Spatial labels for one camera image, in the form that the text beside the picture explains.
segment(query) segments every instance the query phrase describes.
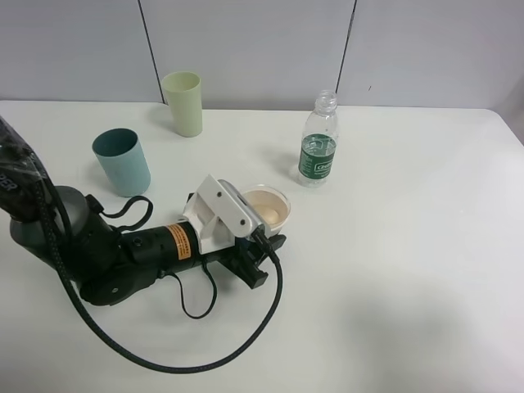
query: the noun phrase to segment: clear plastic bottle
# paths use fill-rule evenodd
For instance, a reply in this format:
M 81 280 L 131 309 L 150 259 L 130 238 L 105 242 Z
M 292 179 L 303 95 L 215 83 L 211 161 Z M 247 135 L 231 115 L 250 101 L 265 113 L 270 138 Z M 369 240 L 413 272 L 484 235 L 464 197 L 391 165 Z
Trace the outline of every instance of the clear plastic bottle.
M 323 90 L 305 122 L 298 164 L 298 183 L 318 187 L 326 183 L 338 140 L 337 95 Z

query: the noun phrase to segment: beige bowl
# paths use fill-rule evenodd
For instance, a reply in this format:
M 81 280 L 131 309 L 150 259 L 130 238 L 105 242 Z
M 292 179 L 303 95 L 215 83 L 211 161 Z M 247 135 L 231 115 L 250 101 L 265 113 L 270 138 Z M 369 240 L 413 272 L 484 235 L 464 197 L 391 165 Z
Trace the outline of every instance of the beige bowl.
M 279 190 L 259 184 L 242 191 L 242 196 L 271 227 L 273 236 L 280 232 L 291 213 L 291 203 Z

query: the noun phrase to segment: black strap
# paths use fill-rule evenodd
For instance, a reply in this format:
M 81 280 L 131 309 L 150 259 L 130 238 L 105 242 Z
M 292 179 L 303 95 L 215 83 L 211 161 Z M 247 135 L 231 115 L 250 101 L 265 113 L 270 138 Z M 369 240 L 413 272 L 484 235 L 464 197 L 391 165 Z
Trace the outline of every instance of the black strap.
M 216 287 L 215 280 L 213 279 L 213 276 L 211 275 L 210 271 L 207 269 L 207 262 L 202 262 L 202 270 L 204 271 L 204 273 L 206 274 L 206 276 L 210 280 L 211 285 L 213 286 L 213 297 L 211 299 L 211 304 L 208 307 L 208 309 L 205 311 L 205 313 L 202 314 L 202 315 L 191 315 L 191 314 L 188 313 L 188 311 L 186 310 L 186 304 L 185 304 L 185 302 L 183 300 L 182 281 L 180 281 L 180 278 L 178 278 L 178 276 L 175 273 L 167 273 L 166 274 L 166 276 L 171 276 L 171 277 L 176 278 L 177 281 L 178 281 L 178 284 L 180 284 L 180 302 L 182 303 L 182 310 L 191 319 L 202 319 L 202 318 L 206 317 L 211 312 L 213 307 L 215 307 L 216 297 L 218 295 L 218 289 Z
M 138 201 L 147 202 L 146 214 L 137 223 L 133 225 L 122 225 L 116 229 L 118 232 L 136 231 L 137 229 L 141 228 L 151 218 L 151 215 L 153 214 L 153 202 L 151 202 L 149 199 L 147 199 L 144 196 L 137 195 L 137 196 L 133 196 L 132 198 L 129 198 L 128 201 L 125 202 L 125 205 L 122 208 L 122 210 L 119 211 L 118 213 L 114 213 L 111 215 L 111 214 L 107 214 L 101 211 L 100 214 L 106 216 L 108 219 L 119 219 L 120 217 L 122 217 L 123 215 L 125 215 L 128 212 L 129 208 L 132 205 L 134 205 L 135 202 L 138 202 Z

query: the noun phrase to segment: black cable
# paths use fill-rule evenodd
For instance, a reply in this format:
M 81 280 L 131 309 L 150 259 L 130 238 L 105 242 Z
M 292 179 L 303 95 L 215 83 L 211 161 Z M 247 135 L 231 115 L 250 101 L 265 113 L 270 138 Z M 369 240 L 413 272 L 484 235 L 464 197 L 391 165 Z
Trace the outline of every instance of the black cable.
M 170 276 L 170 277 L 176 278 L 177 281 L 178 281 L 178 284 L 180 284 L 180 303 L 182 304 L 182 310 L 191 319 L 202 319 L 202 318 L 206 317 L 207 315 L 209 315 L 209 313 L 211 312 L 213 307 L 215 307 L 216 297 L 219 294 L 219 290 L 216 287 L 215 280 L 213 279 L 213 276 L 211 275 L 210 271 L 207 269 L 207 262 L 203 262 L 202 263 L 202 270 L 204 271 L 204 273 L 206 274 L 206 276 L 210 280 L 211 285 L 213 286 L 213 298 L 211 299 L 211 304 L 208 307 L 208 309 L 205 311 L 205 313 L 202 314 L 202 315 L 197 315 L 197 316 L 189 314 L 188 311 L 186 310 L 186 304 L 185 304 L 184 299 L 183 299 L 182 281 L 180 281 L 180 278 L 175 273 L 167 273 L 166 274 L 166 276 Z
M 43 234 L 45 236 L 46 243 L 49 246 L 49 250 L 51 252 L 52 258 L 54 259 L 55 268 L 56 268 L 56 271 L 58 272 L 58 277 L 60 278 L 60 281 L 62 285 L 64 286 L 65 292 L 67 293 L 67 296 L 70 298 L 71 303 L 73 303 L 74 308 L 79 313 L 82 320 L 98 336 L 98 338 L 104 341 L 104 343 L 108 345 L 112 350 L 114 350 L 117 354 L 125 357 L 127 360 L 139 366 L 142 366 L 144 368 L 149 368 L 150 370 L 158 371 L 160 373 L 172 373 L 172 374 L 203 373 L 204 371 L 210 371 L 214 368 L 224 366 L 225 364 L 231 362 L 232 360 L 237 358 L 239 355 L 241 355 L 245 350 L 247 350 L 247 348 L 251 346 L 251 344 L 253 344 L 253 342 L 258 338 L 258 336 L 262 333 L 262 331 L 268 325 L 269 321 L 273 317 L 278 307 L 278 303 L 280 302 L 280 298 L 282 296 L 283 275 L 282 275 L 282 266 L 280 265 L 280 260 L 278 259 L 277 255 L 273 251 L 269 253 L 269 257 L 273 261 L 275 265 L 275 269 L 277 271 L 277 290 L 275 293 L 273 303 L 271 304 L 271 307 L 269 308 L 268 313 L 262 320 L 262 323 L 257 327 L 257 329 L 253 332 L 253 334 L 251 334 L 251 336 L 246 340 L 246 342 L 244 342 L 244 344 L 242 344 L 238 349 L 236 349 L 230 355 L 222 358 L 221 360 L 217 360 L 216 362 L 204 364 L 202 366 L 196 366 L 196 367 L 163 366 L 160 364 L 152 363 L 139 356 L 136 356 L 135 354 L 129 352 L 123 346 L 115 342 L 111 337 L 107 336 L 107 334 L 97 325 L 97 323 L 93 320 L 93 318 L 91 318 L 91 315 L 89 315 L 88 311 L 85 309 L 84 305 L 82 304 L 82 301 L 80 300 L 79 296 L 77 295 L 73 287 L 73 284 L 69 280 L 68 273 L 66 272 L 66 267 L 64 266 L 64 263 L 62 262 L 60 252 L 56 244 L 55 234 L 52 231 L 52 219 L 47 209 L 47 204 L 46 204 L 45 197 L 44 197 L 44 188 L 41 183 L 38 183 L 36 185 L 36 196 L 37 196 L 38 210 L 41 214 Z M 62 204 L 62 201 L 60 198 L 58 198 L 54 202 L 57 205 Z

